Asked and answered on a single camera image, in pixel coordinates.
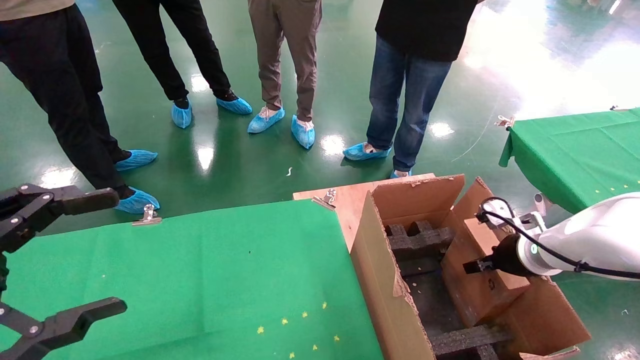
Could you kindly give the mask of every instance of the green table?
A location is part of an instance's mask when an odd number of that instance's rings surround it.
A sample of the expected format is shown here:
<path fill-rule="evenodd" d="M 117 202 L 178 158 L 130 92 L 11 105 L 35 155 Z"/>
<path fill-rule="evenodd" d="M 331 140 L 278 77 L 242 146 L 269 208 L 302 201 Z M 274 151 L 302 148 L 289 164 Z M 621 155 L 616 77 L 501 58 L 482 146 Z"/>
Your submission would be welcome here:
<path fill-rule="evenodd" d="M 40 320 L 129 306 L 49 360 L 382 360 L 336 214 L 310 200 L 35 238 L 8 266 L 3 301 Z"/>
<path fill-rule="evenodd" d="M 640 191 L 640 108 L 517 121 L 500 166 L 524 176 L 570 213 Z"/>

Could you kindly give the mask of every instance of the green floor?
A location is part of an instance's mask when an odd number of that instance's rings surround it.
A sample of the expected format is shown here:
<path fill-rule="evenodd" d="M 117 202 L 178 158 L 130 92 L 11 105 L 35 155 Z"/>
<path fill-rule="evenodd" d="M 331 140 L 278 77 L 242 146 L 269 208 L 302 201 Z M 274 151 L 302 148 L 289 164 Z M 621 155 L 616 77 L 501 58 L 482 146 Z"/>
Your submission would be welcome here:
<path fill-rule="evenodd" d="M 234 90 L 259 109 L 255 42 L 242 0 L 202 0 Z M 371 107 L 373 27 L 381 0 L 324 0 L 318 36 L 316 145 L 303 151 L 286 121 L 249 136 L 250 117 L 218 112 L 185 41 L 166 21 L 167 38 L 195 109 L 194 125 L 177 129 L 170 102 L 142 60 L 108 0 L 79 0 L 92 31 L 105 90 L 102 98 L 123 147 L 160 153 L 126 175 L 155 195 L 161 216 L 288 200 L 300 190 L 383 179 L 391 159 L 354 165 L 341 150 L 365 140 Z M 531 119 L 640 104 L 640 2 L 635 0 L 487 0 L 469 26 L 467 43 L 434 109 L 414 173 L 481 176 L 517 210 L 536 190 L 516 166 L 497 165 L 507 137 L 498 115 Z M 284 51 L 283 98 L 295 111 L 295 75 Z M 0 66 L 0 189 L 24 182 L 90 189 L 66 159 L 46 116 Z M 554 211 L 549 222 L 566 213 Z M 102 211 L 55 223 L 49 233 L 136 219 Z M 637 359 L 640 287 L 586 275 L 556 279 L 594 340 L 581 359 Z"/>

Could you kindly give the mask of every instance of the blue shoe cover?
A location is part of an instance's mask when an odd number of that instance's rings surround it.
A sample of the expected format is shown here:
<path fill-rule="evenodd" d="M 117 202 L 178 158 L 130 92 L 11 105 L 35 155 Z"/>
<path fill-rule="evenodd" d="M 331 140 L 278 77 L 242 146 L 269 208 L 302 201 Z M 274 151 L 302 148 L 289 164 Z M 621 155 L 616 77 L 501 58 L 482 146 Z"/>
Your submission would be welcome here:
<path fill-rule="evenodd" d="M 233 101 L 222 101 L 220 99 L 216 99 L 216 103 L 218 103 L 218 106 L 220 106 L 221 108 L 225 108 L 228 111 L 231 111 L 233 113 L 240 114 L 240 115 L 249 115 L 250 113 L 253 112 L 251 105 L 249 105 L 248 102 L 240 98 L 237 98 L 236 100 L 233 100 Z"/>
<path fill-rule="evenodd" d="M 251 120 L 249 128 L 246 130 L 247 133 L 257 134 L 269 129 L 273 124 L 284 118 L 284 109 L 282 108 L 278 110 L 278 112 L 270 118 L 265 118 L 264 116 L 261 116 L 262 114 L 263 112 L 260 112 L 253 118 L 253 120 Z"/>
<path fill-rule="evenodd" d="M 150 152 L 146 150 L 128 150 L 131 153 L 131 157 L 126 160 L 118 161 L 116 163 L 116 170 L 124 171 L 132 168 L 143 167 L 158 157 L 157 152 Z"/>
<path fill-rule="evenodd" d="M 399 176 L 396 175 L 396 171 L 395 170 L 391 171 L 391 176 L 389 177 L 389 179 L 398 179 L 398 178 L 399 178 Z"/>
<path fill-rule="evenodd" d="M 144 214 L 146 205 L 153 205 L 156 209 L 160 208 L 160 203 L 156 200 L 155 197 L 145 193 L 142 190 L 138 190 L 132 187 L 129 187 L 131 190 L 135 191 L 133 196 L 128 199 L 120 200 L 118 206 L 114 209 L 120 211 L 126 211 L 131 214 Z"/>
<path fill-rule="evenodd" d="M 191 101 L 189 101 L 188 109 L 180 109 L 175 104 L 171 108 L 171 118 L 173 119 L 173 123 L 181 129 L 186 129 L 189 125 L 191 125 L 192 116 L 193 113 L 191 111 Z"/>
<path fill-rule="evenodd" d="M 313 128 L 309 130 L 305 129 L 304 126 L 298 123 L 298 117 L 295 115 L 293 115 L 293 119 L 291 120 L 291 132 L 300 145 L 307 150 L 316 142 L 316 130 Z"/>
<path fill-rule="evenodd" d="M 359 143 L 358 145 L 354 145 L 346 149 L 342 153 L 344 154 L 344 157 L 349 160 L 360 161 L 360 160 L 368 160 L 368 159 L 376 159 L 376 158 L 386 158 L 391 152 L 391 148 L 389 148 L 384 151 L 374 151 L 372 153 L 368 153 L 364 151 L 365 144 L 366 144 L 365 142 Z"/>

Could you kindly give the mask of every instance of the open cardboard box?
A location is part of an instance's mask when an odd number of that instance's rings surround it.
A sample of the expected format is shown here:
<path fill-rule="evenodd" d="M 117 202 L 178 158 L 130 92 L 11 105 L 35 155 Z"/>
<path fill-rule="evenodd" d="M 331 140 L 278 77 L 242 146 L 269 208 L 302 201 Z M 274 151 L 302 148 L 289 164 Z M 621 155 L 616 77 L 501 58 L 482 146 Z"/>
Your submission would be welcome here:
<path fill-rule="evenodd" d="M 401 277 L 384 227 L 402 224 L 407 228 L 412 222 L 426 220 L 434 228 L 454 229 L 456 237 L 452 247 L 456 244 L 476 247 L 476 239 L 465 226 L 465 220 L 474 218 L 480 203 L 493 195 L 480 178 L 460 197 L 464 186 L 464 175 L 438 177 L 415 183 L 381 185 L 365 198 L 351 257 L 387 360 L 432 360 L 435 356 L 410 289 Z M 462 268 L 462 262 L 457 261 L 462 260 L 448 259 L 452 268 Z M 468 304 L 461 304 L 455 298 L 462 295 L 469 301 L 477 294 L 462 288 L 465 284 L 447 279 L 446 272 L 443 271 L 445 283 L 458 314 L 464 319 L 461 314 L 464 311 L 461 310 Z M 493 272 L 490 276 L 511 276 L 498 273 Z M 520 280 L 529 282 L 526 289 L 505 304 L 499 313 L 482 320 L 504 326 L 514 337 L 499 352 L 500 358 L 560 359 L 579 352 L 575 345 L 589 340 L 591 336 L 562 291 L 546 277 Z"/>

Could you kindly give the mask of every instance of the brown pants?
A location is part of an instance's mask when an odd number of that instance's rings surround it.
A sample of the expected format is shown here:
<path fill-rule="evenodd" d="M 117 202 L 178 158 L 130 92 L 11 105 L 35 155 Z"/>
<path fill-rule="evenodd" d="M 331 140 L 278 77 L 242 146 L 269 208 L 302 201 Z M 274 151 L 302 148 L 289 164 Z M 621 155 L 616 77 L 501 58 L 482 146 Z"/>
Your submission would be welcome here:
<path fill-rule="evenodd" d="M 280 47 L 287 38 L 298 78 L 298 119 L 311 121 L 316 94 L 316 33 L 322 0 L 248 0 L 258 47 L 262 99 L 271 110 L 282 107 Z"/>

